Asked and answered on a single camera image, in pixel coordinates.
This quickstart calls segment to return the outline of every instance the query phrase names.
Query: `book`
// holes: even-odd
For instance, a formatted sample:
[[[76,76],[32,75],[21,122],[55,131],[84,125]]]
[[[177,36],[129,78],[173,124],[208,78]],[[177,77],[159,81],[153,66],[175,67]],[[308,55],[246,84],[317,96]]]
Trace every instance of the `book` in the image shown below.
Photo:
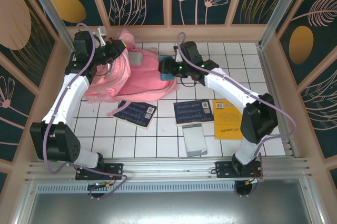
[[[207,155],[207,146],[201,124],[183,126],[183,132],[188,157]]]
[[[122,101],[118,108],[124,106]],[[148,129],[157,107],[148,103],[131,102],[125,109],[114,114],[114,117],[137,127]]]
[[[177,126],[214,121],[210,101],[208,99],[174,103]]]
[[[215,139],[241,140],[242,115],[228,100],[213,101]]]

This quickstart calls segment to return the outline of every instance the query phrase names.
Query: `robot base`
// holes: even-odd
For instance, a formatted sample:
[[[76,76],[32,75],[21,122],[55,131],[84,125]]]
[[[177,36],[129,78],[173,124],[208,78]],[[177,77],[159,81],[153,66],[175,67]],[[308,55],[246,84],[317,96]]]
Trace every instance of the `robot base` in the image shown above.
[[[260,161],[252,161],[248,165],[243,166],[240,173],[233,168],[232,161],[215,162],[215,169],[217,178],[253,178],[256,172],[261,175]]]
[[[123,164],[104,164],[101,169],[102,172],[111,174],[123,174]],[[93,173],[84,169],[76,169],[76,180],[111,180],[111,177]],[[122,177],[115,177],[116,180],[121,180]]]

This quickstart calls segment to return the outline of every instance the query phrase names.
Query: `barcode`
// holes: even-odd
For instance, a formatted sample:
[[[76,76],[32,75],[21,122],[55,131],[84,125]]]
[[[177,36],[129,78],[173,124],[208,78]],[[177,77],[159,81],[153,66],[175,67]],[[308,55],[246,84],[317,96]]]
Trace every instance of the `barcode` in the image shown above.
[[[208,108],[209,107],[209,103],[208,102],[202,102],[202,108]]]
[[[216,103],[216,108],[217,109],[223,109],[223,104],[222,103]]]
[[[149,114],[153,114],[153,111],[154,111],[154,108],[149,107],[146,112],[149,113]]]

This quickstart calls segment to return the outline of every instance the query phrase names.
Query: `blue book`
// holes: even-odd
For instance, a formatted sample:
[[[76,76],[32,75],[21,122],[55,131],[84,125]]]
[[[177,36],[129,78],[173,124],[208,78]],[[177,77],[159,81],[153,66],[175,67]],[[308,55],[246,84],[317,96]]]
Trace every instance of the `blue book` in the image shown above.
[[[174,103],[177,126],[209,123],[214,121],[208,99]]]
[[[125,101],[122,101],[118,108],[124,106]],[[148,103],[136,103],[131,104],[124,110],[114,114],[114,117],[138,127],[148,129],[150,122],[156,112],[157,107]]]

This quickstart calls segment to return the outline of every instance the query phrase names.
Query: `cable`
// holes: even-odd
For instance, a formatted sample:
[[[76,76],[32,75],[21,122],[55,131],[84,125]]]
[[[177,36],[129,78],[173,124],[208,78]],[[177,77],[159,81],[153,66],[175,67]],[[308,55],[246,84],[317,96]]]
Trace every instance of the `cable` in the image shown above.
[[[71,85],[73,84],[73,82],[89,67],[91,61],[93,60],[94,58],[94,55],[95,55],[95,38],[93,36],[93,33],[91,32],[91,30],[89,29],[89,27],[87,25],[85,25],[84,23],[78,23],[76,25],[78,31],[80,31],[80,26],[83,26],[85,27],[88,31],[89,31],[89,34],[90,34],[90,37],[91,37],[91,40],[92,40],[92,47],[93,47],[93,50],[91,51],[91,55],[90,55],[90,58],[88,60],[88,62],[86,63],[86,65],[83,67],[82,70],[80,70],[79,73],[76,74],[76,76],[74,78],[72,78],[72,80],[68,83],[68,85],[66,86],[66,88],[64,89],[64,91],[61,93],[61,96],[55,106],[55,109],[54,109],[54,114],[52,115],[51,117],[51,120],[50,122],[48,123],[47,125],[47,128],[46,128],[46,131],[45,131],[45,134],[44,134],[44,137],[43,137],[43,162],[46,166],[46,169],[48,170],[49,173],[51,174],[56,174],[58,173],[64,166],[72,166],[72,167],[75,167],[75,168],[79,168],[79,169],[85,169],[87,171],[90,171],[90,172],[94,172],[94,173],[97,173],[97,174],[101,174],[101,175],[106,175],[106,176],[109,176],[109,177],[124,177],[124,180],[118,185],[116,186],[111,192],[99,197],[99,198],[94,198],[91,196],[91,199],[96,199],[96,200],[100,200],[100,199],[104,199],[106,197],[108,197],[109,195],[111,195],[114,191],[118,190],[118,188],[126,182],[126,180],[128,179],[127,175],[121,175],[121,174],[109,174],[109,173],[106,173],[106,172],[101,172],[101,171],[98,171],[98,170],[94,170],[94,169],[91,169],[91,168],[87,168],[87,167],[82,167],[82,166],[79,166],[79,165],[75,165],[75,164],[72,164],[72,163],[68,163],[68,162],[65,162],[63,164],[60,165],[60,167],[56,170],[56,171],[53,171],[49,165],[49,162],[48,162],[48,159],[47,159],[47,140],[48,140],[48,134],[49,134],[49,131],[51,129],[51,126],[54,122],[54,119],[56,117],[56,114],[58,112],[58,109],[60,108],[60,105],[62,103],[62,100],[64,98],[64,96],[66,95],[67,91],[71,88]]]
[[[267,106],[269,106],[269,107],[275,109],[276,111],[282,113],[282,114],[283,114],[285,117],[287,117],[287,118],[292,122],[292,124],[294,125],[294,129],[293,129],[293,131],[291,131],[290,133],[287,133],[287,134],[285,134],[285,135],[270,136],[270,137],[266,137],[266,138],[262,139],[262,140],[260,141],[260,143],[259,143],[259,145],[258,145],[258,147],[257,147],[257,149],[256,149],[256,151],[255,151],[255,153],[254,153],[254,156],[257,156],[257,154],[259,153],[259,150],[260,150],[261,146],[262,146],[266,141],[271,140],[271,139],[277,139],[277,138],[285,138],[285,137],[289,137],[289,136],[294,135],[294,134],[297,132],[297,124],[296,124],[296,122],[294,121],[294,119],[293,119],[289,114],[287,114],[287,113],[286,113],[285,111],[283,111],[281,108],[278,108],[278,107],[274,106],[273,104],[270,104],[270,103],[268,103],[268,102],[262,100],[261,98],[256,97],[255,95],[252,95],[249,91],[247,91],[246,89],[242,88],[239,84],[237,84],[235,81],[233,81],[232,79],[230,79],[230,78],[228,77],[227,74],[221,75],[220,73],[216,73],[216,72],[213,72],[213,71],[211,71],[211,70],[207,70],[207,69],[204,69],[204,68],[202,68],[202,67],[199,67],[199,66],[193,64],[191,61],[189,61],[189,60],[186,58],[186,56],[184,55],[184,53],[182,52],[181,48],[180,48],[180,45],[181,45],[183,42],[185,42],[185,38],[186,38],[186,34],[185,34],[184,32],[180,32],[180,33],[178,34],[178,36],[177,36],[177,45],[178,45],[178,50],[179,50],[180,55],[182,56],[182,58],[183,58],[189,65],[191,65],[192,67],[194,67],[194,68],[196,68],[196,69],[198,69],[198,70],[201,70],[201,71],[203,71],[203,72],[210,73],[210,74],[214,74],[214,75],[217,75],[217,76],[219,76],[219,77],[221,77],[221,78],[223,78],[223,79],[226,79],[229,83],[231,83],[232,85],[234,85],[235,87],[237,87],[239,90],[241,90],[242,92],[244,92],[246,95],[249,95],[249,96],[251,96],[252,98],[254,98],[255,100],[257,100],[258,102],[263,103],[263,104],[265,104],[265,105],[267,105]]]
[[[185,83],[183,83],[183,78],[180,78],[181,84],[183,84],[183,86],[185,87],[195,87],[196,86],[196,81],[194,81],[194,85],[193,86],[187,86]]]

